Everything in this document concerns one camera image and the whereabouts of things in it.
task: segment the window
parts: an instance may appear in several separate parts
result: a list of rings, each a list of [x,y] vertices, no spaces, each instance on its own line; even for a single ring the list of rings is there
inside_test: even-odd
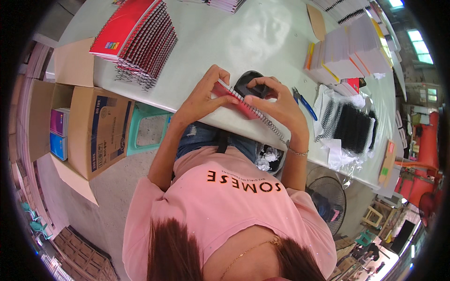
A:
[[[409,38],[411,42],[413,42],[414,49],[416,50],[417,57],[419,61],[433,64],[433,60],[431,59],[430,52],[428,51],[425,42],[420,35],[418,30],[410,30],[408,31]]]
[[[403,2],[401,0],[389,0],[389,2],[393,8],[403,6]]]
[[[437,101],[436,89],[428,89],[428,101],[432,103],[435,103]]]

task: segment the purple notebook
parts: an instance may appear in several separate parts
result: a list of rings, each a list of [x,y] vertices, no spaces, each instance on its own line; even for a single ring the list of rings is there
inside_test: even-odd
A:
[[[50,131],[64,137],[64,113],[52,109],[50,117]]]

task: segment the woman's right hand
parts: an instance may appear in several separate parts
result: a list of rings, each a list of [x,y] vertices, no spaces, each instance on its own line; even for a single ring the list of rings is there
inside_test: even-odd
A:
[[[247,95],[245,96],[244,102],[267,112],[267,114],[286,126],[292,134],[309,136],[306,118],[298,107],[298,104],[295,102],[294,97],[291,95],[289,88],[281,84],[275,77],[254,78],[247,84],[247,87],[253,88],[256,85],[262,84],[271,88],[271,91],[267,94],[265,99],[276,98],[277,101],[271,103],[265,99]]]

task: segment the blue notebook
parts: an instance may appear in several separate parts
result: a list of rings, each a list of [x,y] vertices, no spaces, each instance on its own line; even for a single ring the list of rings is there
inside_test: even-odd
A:
[[[50,133],[50,151],[65,161],[67,159],[67,138]]]

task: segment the hand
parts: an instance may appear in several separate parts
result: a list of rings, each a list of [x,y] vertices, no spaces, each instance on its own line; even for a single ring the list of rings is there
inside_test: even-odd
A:
[[[247,84],[247,87],[253,88],[256,85],[262,84],[271,88],[271,91],[266,95],[265,99],[276,98],[276,102],[271,103],[252,95],[245,96],[244,101],[253,107],[267,112],[267,114],[286,126],[292,134],[306,135],[309,137],[306,118],[289,89],[275,77],[254,78]]]
[[[230,95],[225,95],[220,98],[211,98],[211,91],[214,87],[214,83],[219,79],[222,79],[227,85],[230,84],[230,74],[214,64],[197,83],[194,90],[181,105],[180,109],[173,115],[172,120],[187,126],[202,119],[222,105],[227,103],[238,104],[239,101]]]

